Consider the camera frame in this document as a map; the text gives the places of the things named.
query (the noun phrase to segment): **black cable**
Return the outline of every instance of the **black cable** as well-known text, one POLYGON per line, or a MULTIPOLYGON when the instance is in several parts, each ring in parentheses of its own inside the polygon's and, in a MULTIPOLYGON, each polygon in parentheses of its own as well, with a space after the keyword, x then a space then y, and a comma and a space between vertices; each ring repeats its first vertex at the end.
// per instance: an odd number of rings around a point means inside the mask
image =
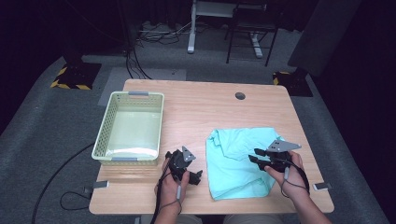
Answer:
POLYGON ((125 25, 126 22, 125 22, 124 14, 122 13, 120 0, 117 0, 117 7, 118 7, 118 10, 119 10, 122 32, 124 34, 124 38, 126 39, 126 43, 128 44, 128 50, 129 50, 131 48, 131 42, 130 42, 130 39, 129 39, 128 26, 125 25))
POLYGON ((156 26, 154 26, 154 28, 151 28, 148 31, 146 31, 146 33, 143 35, 143 37, 146 37, 150 32, 154 31, 155 29, 157 29, 160 26, 161 26, 161 24, 158 23, 156 26))
POLYGON ((143 73, 143 75, 144 75, 145 77, 147 77, 148 79, 152 79, 151 77, 149 77, 149 76, 145 73, 145 71, 143 71, 143 68, 140 66, 140 63, 139 63, 139 61, 137 60, 135 48, 134 48, 134 58, 136 59, 136 63, 137 63, 137 67, 138 67, 139 71, 141 71, 141 72, 143 73))
POLYGON ((293 185, 294 187, 299 187, 299 188, 305 189, 308 192, 308 194, 311 194, 309 192, 308 178, 306 177, 306 173, 305 173, 305 171, 302 168, 300 168, 299 166, 294 164, 294 162, 292 162, 292 161, 284 161, 284 160, 280 160, 280 159, 276 159, 276 160, 277 161, 281 161, 281 162, 285 162, 287 164, 292 165, 294 168, 296 168, 297 172, 299 173, 299 175, 301 176, 301 178, 303 179, 304 184, 305 184, 305 187, 303 187, 303 186, 300 186, 300 185, 296 185, 296 184, 290 183, 287 179, 284 179, 282 184, 281 184, 281 186, 280 186, 280 189, 281 189, 281 192, 282 192, 283 196, 289 198, 287 195, 284 194, 283 189, 282 189, 285 182, 288 182, 289 184, 293 185))
POLYGON ((89 145, 87 145, 86 147, 84 147, 83 149, 81 149, 80 151, 78 151, 76 154, 74 154, 72 157, 70 157, 66 162, 64 162, 64 164, 62 164, 61 167, 58 168, 58 170, 52 175, 52 177, 49 179, 49 181, 47 182, 46 186, 43 188, 43 190, 41 190, 40 195, 38 196, 37 202, 35 203, 35 209, 33 211, 33 215, 32 215, 32 224, 35 224, 35 215, 37 213, 38 210, 38 206, 40 205, 40 201, 44 196, 44 193, 46 192, 47 188, 49 187, 50 183, 52 182, 52 180, 55 178, 55 176, 57 174, 59 174, 59 172, 61 172, 61 170, 66 166, 67 163, 69 163, 71 160, 73 160, 76 156, 78 156, 79 154, 81 154, 81 152, 87 150, 87 148, 93 146, 95 143, 90 143, 89 145))
POLYGON ((163 208, 165 208, 166 206, 172 205, 172 204, 174 204, 174 203, 178 203, 178 206, 180 207, 179 210, 178 210, 178 214, 180 215, 181 210, 182 210, 183 208, 182 208, 182 206, 181 206, 180 200, 178 200, 178 199, 172 201, 171 203, 168 203, 168 204, 166 204, 166 205, 161 206, 160 209, 159 209, 159 212, 161 212, 161 210, 162 210, 163 208))
POLYGON ((65 207, 64 204, 62 203, 62 201, 64 199, 64 196, 66 196, 67 194, 74 194, 74 195, 77 195, 77 196, 79 196, 81 198, 84 198, 84 199, 87 199, 87 200, 91 199, 91 197, 82 195, 80 193, 77 193, 77 192, 74 192, 74 191, 67 191, 66 193, 64 193, 62 195, 61 200, 59 201, 59 204, 61 205, 63 210, 66 210, 66 211, 77 211, 77 210, 87 209, 89 207, 88 205, 85 206, 85 207, 79 207, 79 208, 68 208, 68 207, 65 207))
POLYGON ((39 18, 47 25, 52 24, 53 21, 50 20, 49 18, 47 18, 47 13, 46 11, 49 10, 49 7, 46 3, 43 3, 42 0, 37 1, 37 14, 39 16, 39 18))
POLYGON ((151 220, 150 224, 155 223, 155 220, 157 219, 157 216, 160 213, 161 191, 163 188, 163 180, 167 177, 166 171, 168 170, 169 163, 171 162, 172 157, 169 159, 168 163, 166 163, 165 168, 163 169, 163 174, 161 175, 161 178, 158 180, 157 198, 155 200, 155 210, 154 210, 154 214, 152 216, 152 220, 151 220))
POLYGON ((154 28, 151 28, 150 30, 148 30, 146 34, 142 35, 140 40, 143 40, 143 41, 146 41, 146 42, 149 42, 149 43, 160 43, 162 45, 175 44, 176 42, 179 41, 179 37, 187 29, 187 26, 189 24, 190 24, 190 22, 187 23, 186 25, 184 25, 183 27, 181 27, 180 29, 175 30, 175 31, 169 31, 169 32, 166 32, 166 33, 161 34, 161 35, 150 35, 150 36, 148 36, 148 34, 150 32, 154 31, 155 29, 157 29, 160 26, 160 25, 156 25, 154 28), (167 42, 167 43, 162 42, 162 40, 171 40, 171 39, 176 39, 176 41, 167 42))
POLYGON ((94 30, 96 30, 97 32, 99 32, 100 34, 107 36, 108 38, 115 40, 121 44, 124 44, 125 42, 122 40, 117 39, 116 37, 113 37, 111 35, 106 34, 105 32, 103 32, 102 30, 100 30, 99 28, 97 28, 92 22, 90 22, 86 17, 84 17, 82 15, 82 13, 80 13, 68 0, 64 0, 66 2, 67 5, 69 5, 75 12, 76 14, 78 14, 85 22, 87 22, 94 30))
POLYGON ((131 77, 131 79, 134 79, 134 77, 131 74, 131 71, 129 70, 129 58, 130 58, 130 52, 127 49, 126 52, 126 60, 125 60, 125 66, 126 66, 126 70, 128 71, 129 76, 131 77))
POLYGON ((128 57, 129 57, 129 59, 128 59, 129 69, 130 69, 131 71, 133 71, 135 74, 137 74, 137 76, 139 77, 139 79, 142 79, 142 77, 140 76, 140 73, 136 72, 136 71, 133 69, 132 65, 131 65, 131 62, 133 62, 133 63, 134 63, 134 67, 136 67, 136 62, 134 61, 134 59, 131 58, 131 51, 129 52, 129 56, 128 56, 128 57))
POLYGON ((259 43, 262 42, 262 40, 268 35, 268 32, 265 32, 265 34, 262 34, 262 38, 258 41, 259 43))
POLYGON ((211 29, 212 27, 210 25, 205 25, 205 28, 202 30, 196 30, 196 33, 202 34, 205 30, 211 29))

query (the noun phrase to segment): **light green basket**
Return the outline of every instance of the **light green basket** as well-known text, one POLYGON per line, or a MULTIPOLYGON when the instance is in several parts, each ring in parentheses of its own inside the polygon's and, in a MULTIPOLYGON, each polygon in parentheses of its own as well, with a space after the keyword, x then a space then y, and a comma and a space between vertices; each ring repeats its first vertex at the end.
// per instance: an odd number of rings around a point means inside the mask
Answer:
POLYGON ((157 165, 163 98, 160 92, 112 92, 92 158, 103 165, 157 165))

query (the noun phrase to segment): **hand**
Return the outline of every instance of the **hand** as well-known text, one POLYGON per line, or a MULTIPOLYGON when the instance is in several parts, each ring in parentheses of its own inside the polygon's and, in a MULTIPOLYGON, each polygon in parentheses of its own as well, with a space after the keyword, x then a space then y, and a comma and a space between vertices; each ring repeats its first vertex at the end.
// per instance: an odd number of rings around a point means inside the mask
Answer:
MULTIPOLYGON (((296 164, 298 167, 304 169, 303 167, 303 160, 301 159, 301 156, 298 153, 295 153, 293 151, 290 151, 289 154, 291 155, 291 161, 296 164)), ((273 177, 276 182, 282 186, 282 183, 285 181, 284 180, 284 176, 285 174, 280 173, 276 170, 274 170, 273 168, 271 168, 270 166, 265 166, 264 167, 265 171, 268 173, 268 175, 270 175, 271 177, 273 177)), ((291 166, 289 168, 289 177, 288 177, 288 181, 285 181, 285 183, 283 183, 283 187, 282 187, 283 192, 288 195, 293 201, 300 196, 309 196, 308 192, 305 189, 305 184, 303 179, 301 178, 300 174, 298 173, 297 169, 294 166, 291 166)))
MULTIPOLYGON (((169 158, 163 162, 163 170, 165 169, 168 161, 169 158)), ((172 210, 172 213, 176 212, 178 214, 181 209, 180 206, 183 203, 184 198, 186 197, 186 189, 187 186, 189 185, 190 172, 189 171, 184 172, 183 177, 180 181, 181 194, 180 194, 179 202, 177 201, 178 183, 173 179, 170 173, 171 171, 168 168, 165 173, 165 178, 163 179, 160 208, 162 209, 166 208, 167 210, 172 210)), ((157 194, 158 186, 155 187, 154 191, 157 194)))

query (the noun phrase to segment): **light green cloth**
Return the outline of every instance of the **light green cloth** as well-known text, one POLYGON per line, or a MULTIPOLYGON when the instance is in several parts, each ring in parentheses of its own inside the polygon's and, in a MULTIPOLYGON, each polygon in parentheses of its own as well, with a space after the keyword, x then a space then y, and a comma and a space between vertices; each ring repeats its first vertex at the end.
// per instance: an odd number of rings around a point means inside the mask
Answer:
POLYGON ((249 160, 254 148, 282 139, 274 128, 216 129, 206 140, 209 189, 214 200, 266 196, 275 180, 249 160))

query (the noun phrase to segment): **yellow and black tape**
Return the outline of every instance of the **yellow and black tape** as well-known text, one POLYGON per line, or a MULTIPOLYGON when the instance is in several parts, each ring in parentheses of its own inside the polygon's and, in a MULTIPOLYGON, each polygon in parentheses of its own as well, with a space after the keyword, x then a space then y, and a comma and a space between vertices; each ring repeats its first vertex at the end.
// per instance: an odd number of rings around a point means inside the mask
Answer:
POLYGON ((71 70, 66 64, 50 86, 52 88, 92 90, 93 80, 91 77, 84 76, 79 71, 71 70))
POLYGON ((278 79, 279 75, 290 75, 290 73, 289 72, 274 72, 273 73, 274 85, 279 85, 279 79, 278 79))

